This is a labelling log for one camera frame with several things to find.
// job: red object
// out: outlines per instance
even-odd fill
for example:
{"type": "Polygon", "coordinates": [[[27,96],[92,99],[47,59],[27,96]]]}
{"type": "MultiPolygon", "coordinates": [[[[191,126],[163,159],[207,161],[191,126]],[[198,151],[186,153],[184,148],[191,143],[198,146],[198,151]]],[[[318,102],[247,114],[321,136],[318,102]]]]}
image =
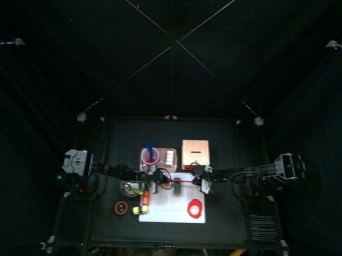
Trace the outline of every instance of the red object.
{"type": "Polygon", "coordinates": [[[188,205],[187,205],[187,213],[188,213],[188,215],[190,215],[192,218],[198,219],[198,218],[200,217],[200,215],[202,215],[202,210],[203,210],[202,202],[200,202],[198,199],[194,199],[194,200],[188,203],[188,205]],[[194,207],[194,206],[198,207],[198,213],[196,213],[196,214],[192,214],[191,211],[190,211],[191,207],[194,207]]]}
{"type": "Polygon", "coordinates": [[[114,206],[114,211],[118,215],[124,215],[128,211],[128,205],[124,201],[119,201],[114,206]]]}

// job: black curtain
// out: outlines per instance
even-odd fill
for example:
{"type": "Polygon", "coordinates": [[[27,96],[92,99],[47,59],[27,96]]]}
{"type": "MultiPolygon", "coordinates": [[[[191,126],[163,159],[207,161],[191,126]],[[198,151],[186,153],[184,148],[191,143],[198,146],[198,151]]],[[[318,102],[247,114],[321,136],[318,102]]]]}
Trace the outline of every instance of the black curtain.
{"type": "Polygon", "coordinates": [[[0,46],[0,254],[39,255],[52,234],[55,176],[75,137],[68,111],[23,47],[0,46]]]}
{"type": "Polygon", "coordinates": [[[307,158],[306,179],[281,201],[291,255],[342,253],[342,51],[325,58],[266,122],[273,159],[281,153],[307,158]]]}

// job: white paper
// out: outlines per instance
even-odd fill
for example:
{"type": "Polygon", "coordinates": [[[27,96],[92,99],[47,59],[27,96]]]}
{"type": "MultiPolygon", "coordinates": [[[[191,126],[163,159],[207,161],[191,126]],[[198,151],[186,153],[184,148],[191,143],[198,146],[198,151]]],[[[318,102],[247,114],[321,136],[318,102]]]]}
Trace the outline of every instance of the white paper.
{"type": "MultiPolygon", "coordinates": [[[[194,176],[190,173],[171,173],[171,177],[180,178],[183,181],[192,181],[194,176]]],[[[155,184],[151,186],[151,198],[148,213],[139,215],[140,222],[171,222],[171,223],[206,223],[206,205],[204,194],[200,192],[200,186],[191,182],[180,183],[180,194],[171,190],[158,188],[158,194],[154,194],[155,184]],[[202,202],[202,215],[198,219],[188,215],[187,207],[192,199],[202,202]]]]}

